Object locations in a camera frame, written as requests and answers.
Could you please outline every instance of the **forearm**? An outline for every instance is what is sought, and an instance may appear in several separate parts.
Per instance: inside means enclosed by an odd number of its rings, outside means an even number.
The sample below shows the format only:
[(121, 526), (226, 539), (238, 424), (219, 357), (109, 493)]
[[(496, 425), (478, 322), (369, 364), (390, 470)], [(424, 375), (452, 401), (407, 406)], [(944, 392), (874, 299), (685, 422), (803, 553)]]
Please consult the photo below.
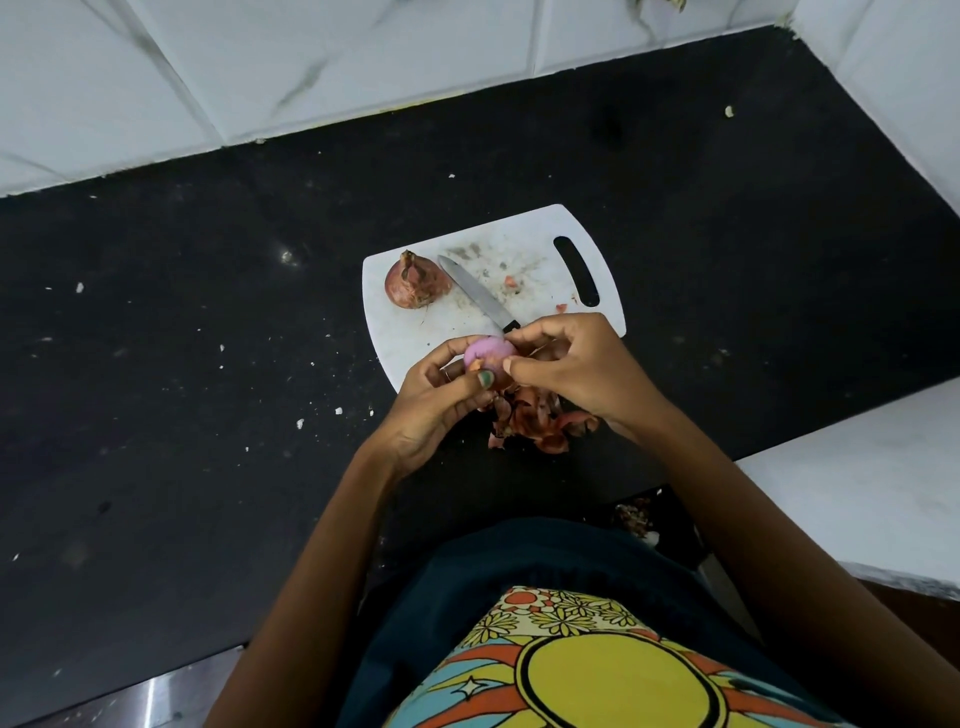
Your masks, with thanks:
[(370, 560), (394, 479), (375, 449), (357, 451), (208, 728), (303, 725), (321, 706)]
[(762, 619), (928, 725), (960, 723), (960, 673), (817, 546), (673, 407), (635, 428)]

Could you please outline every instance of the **finger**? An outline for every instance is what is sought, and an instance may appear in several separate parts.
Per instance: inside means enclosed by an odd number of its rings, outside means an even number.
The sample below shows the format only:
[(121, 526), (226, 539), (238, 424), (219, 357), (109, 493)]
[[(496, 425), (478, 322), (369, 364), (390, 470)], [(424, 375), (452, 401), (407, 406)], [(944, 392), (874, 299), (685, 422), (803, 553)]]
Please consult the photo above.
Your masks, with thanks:
[(422, 372), (425, 372), (431, 364), (439, 369), (448, 364), (454, 356), (459, 356), (465, 352), (474, 341), (482, 338), (484, 338), (482, 335), (475, 334), (473, 336), (461, 336), (457, 339), (447, 339), (415, 366)]
[(503, 369), (517, 384), (531, 384), (556, 391), (564, 373), (564, 360), (539, 361), (528, 356), (508, 356)]
[(434, 390), (431, 406), (438, 414), (445, 412), (459, 402), (469, 400), (493, 386), (493, 372), (481, 370), (458, 376), (449, 384)]
[(442, 369), (442, 373), (446, 373), (446, 380), (444, 381), (444, 383), (448, 381), (453, 381), (466, 370), (467, 368), (464, 366), (463, 359), (457, 359), (456, 361), (451, 361)]
[(557, 361), (557, 359), (563, 359), (569, 351), (570, 342), (566, 339), (553, 339), (530, 354), (530, 356), (538, 361)]
[(535, 344), (545, 338), (573, 341), (579, 330), (580, 316), (581, 314), (575, 313), (544, 316), (525, 327), (515, 328), (506, 335), (506, 338), (514, 345)]
[(485, 390), (468, 400), (457, 402), (444, 412), (444, 426), (450, 429), (463, 420), (470, 412), (486, 407), (493, 401), (494, 397), (496, 397), (496, 392), (493, 390)]

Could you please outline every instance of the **shirt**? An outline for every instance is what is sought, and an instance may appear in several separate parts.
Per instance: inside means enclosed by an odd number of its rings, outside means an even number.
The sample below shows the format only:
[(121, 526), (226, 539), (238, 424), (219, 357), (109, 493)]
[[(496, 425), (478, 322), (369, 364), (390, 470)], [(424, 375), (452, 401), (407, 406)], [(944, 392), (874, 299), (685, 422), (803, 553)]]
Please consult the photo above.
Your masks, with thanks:
[(849, 725), (695, 574), (633, 537), (522, 519), (442, 546), (366, 646), (338, 728)]

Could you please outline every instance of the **cutting board handle hole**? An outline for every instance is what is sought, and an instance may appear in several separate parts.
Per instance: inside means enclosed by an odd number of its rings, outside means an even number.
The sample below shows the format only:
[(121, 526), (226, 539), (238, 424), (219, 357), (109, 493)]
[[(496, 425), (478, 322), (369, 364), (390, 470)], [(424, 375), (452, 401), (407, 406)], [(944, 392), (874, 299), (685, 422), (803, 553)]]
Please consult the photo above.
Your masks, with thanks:
[(593, 282), (590, 269), (584, 262), (583, 256), (580, 255), (580, 251), (577, 250), (577, 246), (573, 244), (570, 238), (561, 235), (553, 239), (553, 247), (564, 259), (566, 270), (573, 277), (573, 284), (577, 286), (577, 296), (580, 302), (590, 308), (599, 305), (600, 294), (597, 293), (597, 285)]

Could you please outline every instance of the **unpeeled onion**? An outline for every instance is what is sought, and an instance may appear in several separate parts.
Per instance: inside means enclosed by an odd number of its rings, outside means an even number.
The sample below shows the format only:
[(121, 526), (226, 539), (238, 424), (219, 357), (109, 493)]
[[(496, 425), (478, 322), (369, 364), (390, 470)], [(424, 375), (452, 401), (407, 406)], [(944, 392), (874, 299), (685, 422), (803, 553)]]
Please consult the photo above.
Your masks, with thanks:
[(515, 356), (516, 348), (506, 339), (499, 336), (486, 336), (477, 339), (464, 352), (464, 366), (468, 372), (486, 369), (493, 372), (496, 379), (492, 389), (504, 390), (514, 381), (503, 369), (503, 360), (508, 356)]
[(421, 308), (450, 292), (453, 281), (439, 265), (411, 251), (403, 251), (383, 281), (389, 298), (400, 308)]

